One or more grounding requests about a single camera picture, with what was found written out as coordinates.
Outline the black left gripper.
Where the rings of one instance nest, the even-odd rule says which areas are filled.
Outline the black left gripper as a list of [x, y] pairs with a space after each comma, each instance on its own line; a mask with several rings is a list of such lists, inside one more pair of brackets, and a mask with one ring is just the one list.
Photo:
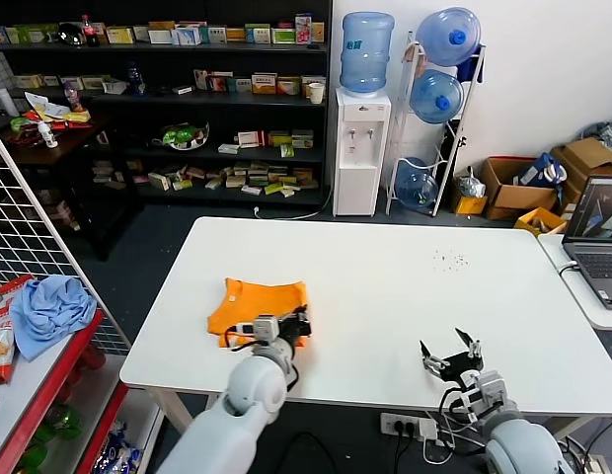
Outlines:
[[287, 317], [279, 322], [279, 336], [285, 341], [298, 341], [301, 337], [311, 335], [308, 306], [297, 307], [294, 314], [295, 316]]

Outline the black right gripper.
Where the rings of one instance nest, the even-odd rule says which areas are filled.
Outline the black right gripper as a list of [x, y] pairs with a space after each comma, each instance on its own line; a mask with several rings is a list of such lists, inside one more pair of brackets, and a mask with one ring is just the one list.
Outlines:
[[421, 360], [423, 367], [431, 373], [438, 373], [438, 377], [445, 382], [462, 383], [462, 375], [470, 370], [481, 372], [484, 361], [480, 355], [480, 341], [473, 339], [467, 332], [455, 329], [456, 333], [467, 346], [467, 352], [451, 355], [442, 360], [432, 355], [423, 341], [421, 344]]

